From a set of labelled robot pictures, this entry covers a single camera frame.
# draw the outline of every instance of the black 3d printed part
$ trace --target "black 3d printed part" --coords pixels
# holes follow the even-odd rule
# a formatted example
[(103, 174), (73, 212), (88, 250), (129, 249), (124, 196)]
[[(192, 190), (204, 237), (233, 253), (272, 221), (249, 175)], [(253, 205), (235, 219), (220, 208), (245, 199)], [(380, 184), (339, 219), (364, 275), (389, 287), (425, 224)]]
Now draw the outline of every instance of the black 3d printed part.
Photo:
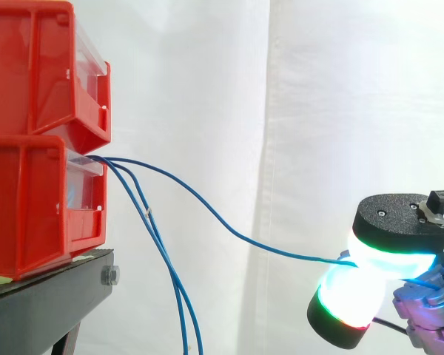
[(319, 289), (309, 303), (308, 321), (325, 341), (348, 350), (358, 345), (369, 328), (353, 328), (330, 314), (319, 300)]
[(360, 202), (353, 230), (367, 246), (401, 254), (439, 254), (444, 227), (428, 223), (418, 203), (425, 195), (376, 195)]

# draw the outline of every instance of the white light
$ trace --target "white light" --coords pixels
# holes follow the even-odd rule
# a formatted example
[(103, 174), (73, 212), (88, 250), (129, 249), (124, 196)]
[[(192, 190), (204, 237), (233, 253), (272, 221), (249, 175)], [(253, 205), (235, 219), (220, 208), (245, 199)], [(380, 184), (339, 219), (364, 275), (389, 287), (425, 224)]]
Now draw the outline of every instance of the white light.
[(362, 243), (352, 232), (349, 252), (359, 268), (370, 271), (372, 277), (385, 279), (415, 279), (432, 266), (434, 254), (396, 254), (381, 251)]

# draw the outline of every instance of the red plastic drawer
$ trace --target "red plastic drawer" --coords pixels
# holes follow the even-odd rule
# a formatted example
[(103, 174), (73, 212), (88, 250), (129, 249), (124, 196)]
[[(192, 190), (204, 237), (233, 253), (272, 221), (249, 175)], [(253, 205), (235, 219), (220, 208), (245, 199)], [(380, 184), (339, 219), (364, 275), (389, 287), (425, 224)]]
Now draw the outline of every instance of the red plastic drawer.
[(0, 138), (0, 276), (19, 280), (105, 242), (107, 168), (68, 155), (58, 137)]
[(110, 66), (66, 1), (0, 0), (0, 135), (58, 135), (81, 154), (110, 142)]

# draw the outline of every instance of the white fabric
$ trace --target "white fabric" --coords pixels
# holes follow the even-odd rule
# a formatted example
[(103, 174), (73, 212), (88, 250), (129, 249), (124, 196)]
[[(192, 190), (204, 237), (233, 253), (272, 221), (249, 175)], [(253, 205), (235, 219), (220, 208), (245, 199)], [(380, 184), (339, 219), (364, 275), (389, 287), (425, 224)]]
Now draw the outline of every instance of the white fabric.
[[(444, 189), (444, 1), (272, 0), (269, 37), (260, 241), (336, 257), (364, 197)], [(325, 266), (269, 255), (258, 270), (244, 354), (348, 353), (306, 321)], [(380, 316), (406, 326), (399, 284)], [(349, 354), (419, 352), (373, 325)]]
[[(251, 234), (263, 147), (269, 2), (73, 3), (112, 65), (112, 143), (100, 153), (175, 173)], [(133, 170), (195, 307), (206, 354), (235, 354), (249, 247), (171, 180)], [(121, 279), (82, 322), (76, 355), (182, 354), (169, 273), (113, 176), (108, 206), (104, 247), (115, 249)]]
[[(337, 257), (363, 197), (444, 188), (444, 0), (74, 3), (112, 64), (101, 154), (174, 172), (260, 241)], [(325, 265), (248, 247), (174, 183), (136, 170), (206, 354), (347, 354), (306, 320)], [(82, 322), (76, 354), (181, 354), (169, 275), (114, 177), (106, 247), (121, 283)], [(404, 325), (398, 285), (380, 315)], [(387, 352), (420, 353), (373, 325), (349, 354)]]

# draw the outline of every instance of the blue wire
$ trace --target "blue wire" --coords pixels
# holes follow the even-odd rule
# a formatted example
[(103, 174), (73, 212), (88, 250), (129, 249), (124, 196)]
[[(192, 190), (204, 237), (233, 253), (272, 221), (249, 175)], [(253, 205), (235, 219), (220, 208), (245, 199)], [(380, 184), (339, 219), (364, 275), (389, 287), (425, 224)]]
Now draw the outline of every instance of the blue wire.
[(158, 240), (158, 238), (155, 235), (155, 232), (152, 230), (152, 227), (150, 224), (148, 224), (147, 219), (145, 218), (145, 214), (143, 213), (143, 211), (141, 210), (140, 204), (138, 203), (138, 201), (136, 200), (135, 195), (133, 194), (131, 188), (129, 187), (128, 183), (125, 181), (124, 177), (120, 174), (120, 172), (117, 170), (117, 168), (115, 168), (113, 166), (113, 164), (108, 161), (106, 158), (103, 157), (99, 157), (97, 155), (90, 155), (89, 158), (93, 159), (93, 160), (98, 160), (101, 161), (103, 163), (105, 163), (106, 165), (108, 165), (108, 167), (113, 171), (113, 173), (117, 176), (117, 178), (120, 180), (120, 182), (122, 183), (122, 185), (124, 186), (125, 190), (127, 190), (128, 195), (130, 196), (130, 198), (132, 199), (133, 204), (135, 205), (135, 208), (137, 209), (138, 213), (140, 214), (140, 218), (143, 221), (145, 227), (147, 228), (151, 238), (153, 239), (153, 241), (155, 242), (156, 247), (158, 248), (158, 251), (160, 252), (161, 256), (163, 257), (164, 262), (166, 263), (166, 266), (168, 267), (168, 269), (170, 270), (171, 275), (174, 277), (176, 285), (179, 287), (181, 294), (183, 295), (184, 301), (186, 302), (189, 314), (191, 316), (192, 319), (192, 324), (194, 325), (194, 330), (195, 330), (195, 335), (196, 335), (196, 339), (198, 342), (198, 352), (199, 355), (204, 355), (204, 350), (203, 350), (203, 345), (202, 345), (202, 336), (201, 336), (201, 330), (199, 328), (199, 323), (198, 323), (198, 319), (195, 315), (194, 312), (194, 308), (192, 307), (192, 303), (191, 300), (189, 299), (188, 294), (186, 293), (186, 289), (184, 288), (178, 274), (176, 273), (176, 270), (174, 269), (174, 267), (171, 264), (171, 261), (169, 260), (169, 257), (167, 255), (167, 253), (164, 251), (163, 246), (161, 245), (160, 241)]
[[(160, 232), (158, 230), (158, 227), (156, 226), (156, 222), (155, 219), (153, 217), (153, 213), (151, 212), (151, 209), (149, 209), (149, 204), (147, 199), (145, 198), (145, 195), (143, 193), (143, 191), (141, 190), (141, 186), (140, 183), (138, 182), (137, 177), (135, 176), (135, 174), (132, 173), (132, 171), (130, 169), (128, 169), (125, 166), (119, 165), (119, 164), (113, 164), (113, 166), (117, 169), (123, 170), (124, 172), (126, 172), (133, 180), (133, 183), (135, 184), (135, 187), (137, 189), (138, 194), (140, 195), (140, 199), (143, 202), (143, 206), (144, 208), (148, 211), (148, 215), (149, 215), (149, 221), (151, 223), (151, 226), (153, 228), (153, 231), (155, 232), (155, 236), (158, 238), (161, 247), (163, 248), (164, 252), (167, 253), (167, 250), (163, 244), (163, 240), (161, 239), (161, 235)], [(186, 321), (184, 319), (184, 308), (183, 308), (183, 303), (181, 302), (181, 293), (179, 291), (179, 287), (176, 284), (175, 278), (171, 273), (171, 270), (169, 270), (169, 273), (171, 274), (171, 281), (172, 281), (172, 287), (175, 290), (175, 295), (176, 295), (176, 302), (178, 303), (178, 313), (179, 313), (179, 320), (181, 321), (181, 333), (183, 336), (183, 354), (184, 355), (189, 355), (189, 347), (187, 344), (187, 329), (186, 329)]]
[(131, 163), (131, 164), (143, 166), (143, 167), (151, 169), (151, 170), (153, 170), (155, 172), (159, 172), (160, 174), (165, 175), (165, 176), (167, 176), (170, 179), (173, 179), (176, 183), (180, 184), (187, 191), (189, 191), (191, 194), (193, 194), (200, 202), (202, 202), (202, 204), (204, 204), (205, 207), (209, 211), (211, 211), (211, 213), (219, 220), (219, 222), (221, 222), (223, 224), (223, 226), (225, 228), (227, 228), (233, 235), (235, 235), (236, 237), (244, 240), (245, 242), (248, 242), (248, 243), (252, 244), (253, 246), (257, 246), (258, 248), (270, 251), (270, 252), (275, 253), (275, 254), (283, 255), (284, 257), (291, 257), (293, 259), (306, 260), (306, 261), (315, 261), (315, 262), (319, 262), (319, 263), (355, 266), (356, 267), (356, 265), (353, 262), (350, 262), (350, 261), (331, 260), (331, 259), (324, 259), (322, 257), (308, 257), (306, 255), (293, 254), (293, 253), (289, 253), (287, 251), (283, 251), (283, 250), (280, 250), (280, 249), (272, 248), (271, 246), (267, 246), (265, 244), (257, 242), (256, 240), (253, 240), (251, 238), (245, 237), (244, 235), (242, 235), (241, 233), (239, 233), (238, 231), (233, 229), (217, 213), (217, 211), (215, 211), (215, 209), (212, 208), (212, 206), (202, 196), (200, 196), (191, 186), (189, 186), (188, 184), (184, 183), (181, 179), (179, 179), (178, 177), (174, 176), (173, 174), (171, 174), (169, 172), (166, 172), (163, 169), (159, 169), (156, 166), (152, 166), (152, 165), (149, 165), (147, 163), (143, 163), (143, 162), (138, 161), (138, 160), (126, 159), (126, 158), (108, 158), (108, 157), (105, 157), (105, 159), (110, 160), (110, 161), (120, 161), (120, 162), (124, 162), (124, 163)]
[(407, 283), (415, 283), (416, 285), (424, 286), (427, 288), (432, 288), (435, 291), (439, 291), (441, 287), (436, 286), (432, 283), (425, 283), (424, 281), (418, 280), (418, 279), (402, 279), (402, 281), (405, 281)]

